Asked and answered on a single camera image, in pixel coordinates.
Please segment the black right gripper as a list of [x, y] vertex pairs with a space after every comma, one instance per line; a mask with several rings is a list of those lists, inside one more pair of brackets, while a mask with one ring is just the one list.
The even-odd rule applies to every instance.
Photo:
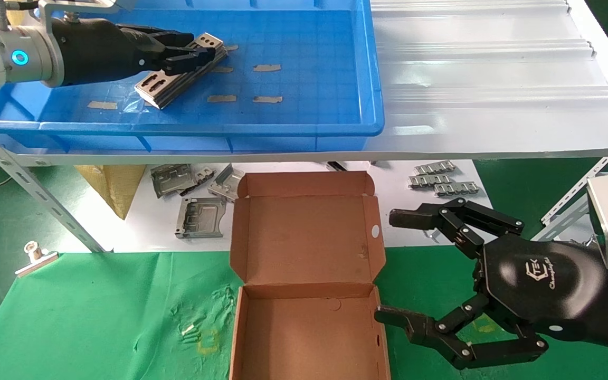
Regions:
[[[434, 349], [458, 370], [533, 362], [548, 350], [536, 333], [608, 347], [608, 269], [599, 250], [565, 241], [528, 241], [524, 222], [456, 198], [393, 209], [393, 227], [437, 230], [470, 259], [480, 258], [480, 291], [439, 320], [379, 305], [374, 319], [403, 329], [413, 345]], [[496, 240], [485, 241], [472, 229]], [[468, 344], [458, 332], [482, 314], [516, 339]]]

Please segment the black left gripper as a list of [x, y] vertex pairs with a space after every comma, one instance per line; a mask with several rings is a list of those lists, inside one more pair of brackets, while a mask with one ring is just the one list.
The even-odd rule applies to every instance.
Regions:
[[[62, 63], [60, 86], [127, 79], [143, 71], [179, 75], [204, 67], [216, 55], [213, 47], [186, 47], [195, 39], [190, 32], [118, 26], [99, 18], [75, 23], [54, 19], [52, 34]], [[146, 51], [162, 52], [149, 57]]]

